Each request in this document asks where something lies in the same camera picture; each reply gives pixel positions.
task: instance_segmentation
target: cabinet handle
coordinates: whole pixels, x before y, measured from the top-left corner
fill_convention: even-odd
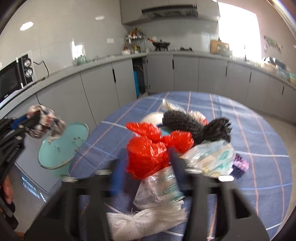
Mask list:
[[[114,69],[112,69],[112,71],[113,71],[114,82],[116,83],[115,71],[114,71]]]

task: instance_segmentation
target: purple package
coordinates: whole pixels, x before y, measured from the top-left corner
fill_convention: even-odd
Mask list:
[[[232,168],[233,168],[233,171],[231,175],[239,179],[249,169],[249,164],[240,155],[235,154]]]

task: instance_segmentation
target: blue checkered tablecloth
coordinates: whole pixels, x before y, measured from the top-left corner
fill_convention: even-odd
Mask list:
[[[257,211],[272,239],[290,201],[290,159],[281,138],[260,115],[228,98],[208,93],[168,92],[138,99],[114,112],[96,127],[75,155],[69,169],[70,175],[86,178],[95,170],[106,168],[109,161],[117,157],[119,150],[126,147],[133,135],[125,124],[130,121],[139,122],[145,115],[159,111],[163,98],[186,110],[200,111],[209,121],[217,117],[230,119],[231,144],[250,164],[249,170],[235,182]],[[107,211],[128,214],[132,208],[133,212],[137,211],[132,202],[138,186],[139,181],[126,174],[124,191],[110,199],[106,204]],[[81,199],[82,220],[87,203],[87,197]],[[185,206],[189,210],[189,200],[185,200]],[[214,196],[208,198],[208,206],[208,236],[211,239],[215,235]],[[185,227],[186,223],[183,223],[141,240],[182,240]],[[83,221],[81,229],[85,230]]]

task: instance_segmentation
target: wall decoration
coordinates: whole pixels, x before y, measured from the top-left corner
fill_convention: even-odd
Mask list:
[[[265,44],[264,44],[264,50],[267,51],[267,47],[271,46],[275,49],[277,49],[280,53],[282,52],[283,50],[283,45],[280,45],[278,44],[275,40],[273,40],[272,38],[270,37],[267,37],[264,35],[264,40],[265,40]]]

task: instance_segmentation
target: gray countertop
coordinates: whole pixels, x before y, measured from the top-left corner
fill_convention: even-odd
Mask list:
[[[69,76],[79,73],[81,71],[91,69],[93,67],[100,66],[103,64],[108,64],[108,63],[112,63],[112,62],[116,62],[116,61],[120,61],[120,60],[125,60],[125,59],[130,59],[130,58],[142,58],[142,57],[149,56],[149,55],[196,56],[196,57],[214,58],[214,59],[225,60],[228,62],[238,63],[238,64],[241,64],[244,66],[248,66],[252,69],[261,71],[269,76],[272,76],[296,90],[296,86],[292,85],[288,81],[279,78],[278,76],[264,70],[261,67],[257,67],[255,65],[252,65],[249,62],[237,61],[237,60],[234,60],[231,58],[225,58],[220,55],[204,53],[204,52],[187,52],[187,51],[149,52],[149,53],[120,55],[120,56],[111,56],[111,57],[107,57],[107,58],[101,58],[96,62],[90,62],[90,63],[86,63],[84,65],[79,65],[79,66],[70,66],[70,67],[64,68],[56,73],[50,74],[49,78],[47,78],[45,80],[37,81],[35,84],[31,85],[30,87],[24,88],[23,90],[21,90],[19,92],[19,94],[17,96],[11,97],[11,100],[6,99],[5,100],[6,104],[0,103],[0,118],[5,117],[13,108],[17,107],[20,103],[22,103],[24,100],[29,98],[31,95],[37,93],[38,91],[44,89],[45,87],[47,87],[59,80],[62,80],[66,77],[69,77]]]

